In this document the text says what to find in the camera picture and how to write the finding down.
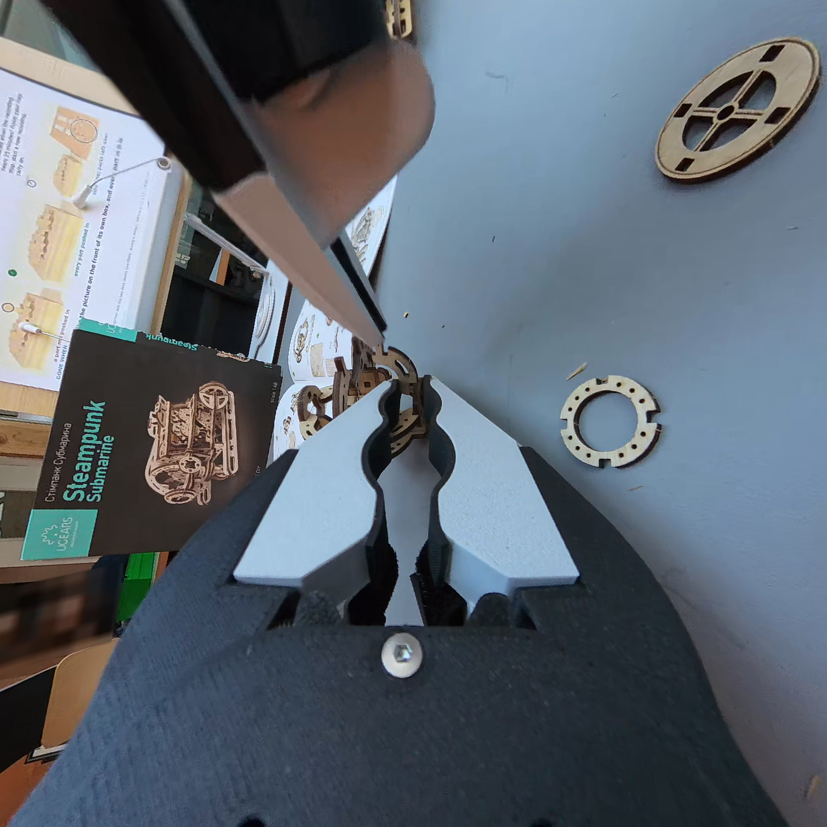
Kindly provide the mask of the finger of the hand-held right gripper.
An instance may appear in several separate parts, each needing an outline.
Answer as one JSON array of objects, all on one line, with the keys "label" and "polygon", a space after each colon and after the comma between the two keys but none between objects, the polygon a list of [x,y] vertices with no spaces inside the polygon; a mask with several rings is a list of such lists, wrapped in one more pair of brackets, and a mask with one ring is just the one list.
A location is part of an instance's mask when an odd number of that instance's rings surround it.
[{"label": "finger of the hand-held right gripper", "polygon": [[314,240],[267,173],[251,174],[212,197],[326,316],[369,346],[385,344],[387,322],[346,233],[329,242]]}]

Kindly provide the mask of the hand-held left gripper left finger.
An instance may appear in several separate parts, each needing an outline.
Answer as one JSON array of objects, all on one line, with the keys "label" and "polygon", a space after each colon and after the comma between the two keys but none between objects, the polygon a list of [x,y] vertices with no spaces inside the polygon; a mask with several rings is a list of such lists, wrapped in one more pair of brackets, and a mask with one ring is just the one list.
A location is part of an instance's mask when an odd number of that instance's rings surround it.
[{"label": "hand-held left gripper left finger", "polygon": [[386,624],[396,585],[379,477],[391,461],[396,382],[386,380],[301,449],[252,535],[234,578],[322,592],[353,625]]}]

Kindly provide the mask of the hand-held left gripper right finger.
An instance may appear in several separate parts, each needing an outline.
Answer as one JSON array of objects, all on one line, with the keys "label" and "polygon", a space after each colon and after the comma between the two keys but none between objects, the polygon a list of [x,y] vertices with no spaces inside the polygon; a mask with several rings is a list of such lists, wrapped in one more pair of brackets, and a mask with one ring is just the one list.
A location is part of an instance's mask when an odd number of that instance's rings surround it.
[{"label": "hand-held left gripper right finger", "polygon": [[464,624],[486,595],[575,584],[580,573],[520,445],[440,380],[423,378],[438,474],[417,559],[424,624]]}]

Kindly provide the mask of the small wooden model assembly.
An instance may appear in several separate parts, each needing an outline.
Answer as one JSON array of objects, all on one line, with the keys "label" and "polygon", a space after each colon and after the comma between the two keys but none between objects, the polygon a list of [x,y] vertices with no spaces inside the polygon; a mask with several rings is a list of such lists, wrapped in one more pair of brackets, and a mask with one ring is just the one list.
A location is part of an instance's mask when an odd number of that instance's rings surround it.
[{"label": "small wooden model assembly", "polygon": [[345,360],[336,357],[333,377],[327,385],[313,381],[295,393],[291,400],[295,436],[288,438],[290,448],[298,448],[384,381],[392,379],[398,382],[400,394],[410,398],[411,405],[400,409],[390,430],[391,456],[397,457],[412,441],[427,435],[423,380],[408,356],[394,347],[376,353],[357,339],[352,359],[353,366],[347,368]]}]

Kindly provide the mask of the black model kit box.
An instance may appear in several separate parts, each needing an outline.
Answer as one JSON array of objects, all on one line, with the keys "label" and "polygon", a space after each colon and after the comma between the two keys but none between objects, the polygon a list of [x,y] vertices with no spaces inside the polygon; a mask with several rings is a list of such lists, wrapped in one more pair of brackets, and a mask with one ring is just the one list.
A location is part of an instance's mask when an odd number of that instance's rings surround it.
[{"label": "black model kit box", "polygon": [[265,469],[281,381],[241,354],[82,319],[22,561],[181,550]]}]

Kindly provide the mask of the person's right hand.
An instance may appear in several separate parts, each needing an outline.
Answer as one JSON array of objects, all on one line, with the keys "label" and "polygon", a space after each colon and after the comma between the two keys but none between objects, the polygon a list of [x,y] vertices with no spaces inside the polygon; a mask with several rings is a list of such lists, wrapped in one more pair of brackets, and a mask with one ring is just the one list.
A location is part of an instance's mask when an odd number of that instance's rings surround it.
[{"label": "person's right hand", "polygon": [[258,107],[267,112],[298,115],[301,112],[364,109],[385,93],[382,73],[388,53],[368,49],[334,65],[312,72],[266,98]]}]

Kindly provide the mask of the white assembly instruction booklet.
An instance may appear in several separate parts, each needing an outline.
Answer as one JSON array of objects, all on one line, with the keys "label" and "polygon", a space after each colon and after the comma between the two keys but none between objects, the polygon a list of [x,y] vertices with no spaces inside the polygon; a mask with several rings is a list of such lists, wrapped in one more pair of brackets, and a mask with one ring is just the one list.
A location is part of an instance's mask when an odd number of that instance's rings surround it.
[{"label": "white assembly instruction booklet", "polygon": [[[398,176],[362,208],[345,226],[345,233],[365,275],[371,275],[384,240],[394,201]],[[343,325],[305,301],[285,342],[284,391],[277,404],[272,440],[272,459],[286,450],[300,448],[305,438],[298,424],[298,392],[305,386],[331,388],[337,357],[347,369],[352,366],[352,336]]]}]

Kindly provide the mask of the green plastic bin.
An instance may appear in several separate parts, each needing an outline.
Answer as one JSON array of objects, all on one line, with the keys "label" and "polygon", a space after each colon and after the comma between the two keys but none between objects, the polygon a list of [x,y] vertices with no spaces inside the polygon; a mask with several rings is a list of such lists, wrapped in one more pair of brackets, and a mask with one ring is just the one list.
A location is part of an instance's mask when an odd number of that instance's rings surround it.
[{"label": "green plastic bin", "polygon": [[159,556],[159,553],[129,555],[116,614],[118,624],[128,622],[146,597],[155,579]]}]

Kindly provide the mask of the tan wooden chair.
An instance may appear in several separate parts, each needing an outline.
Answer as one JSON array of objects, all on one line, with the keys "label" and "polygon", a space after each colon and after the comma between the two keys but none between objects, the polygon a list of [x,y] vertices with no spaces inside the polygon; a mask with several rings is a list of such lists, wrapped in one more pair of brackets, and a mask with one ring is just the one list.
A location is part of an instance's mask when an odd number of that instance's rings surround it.
[{"label": "tan wooden chair", "polygon": [[104,669],[118,644],[114,637],[64,657],[56,667],[39,748],[62,750],[84,718]]}]

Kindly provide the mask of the spoked wooden wheel disc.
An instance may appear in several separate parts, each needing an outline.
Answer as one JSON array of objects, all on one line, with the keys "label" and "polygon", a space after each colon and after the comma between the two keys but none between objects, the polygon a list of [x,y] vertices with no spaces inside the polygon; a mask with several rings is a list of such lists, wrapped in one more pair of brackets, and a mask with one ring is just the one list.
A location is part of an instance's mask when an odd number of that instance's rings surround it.
[{"label": "spoked wooden wheel disc", "polygon": [[772,149],[809,108],[821,83],[815,44],[780,37],[742,50],[678,103],[656,142],[655,161],[681,183],[713,180]]}]

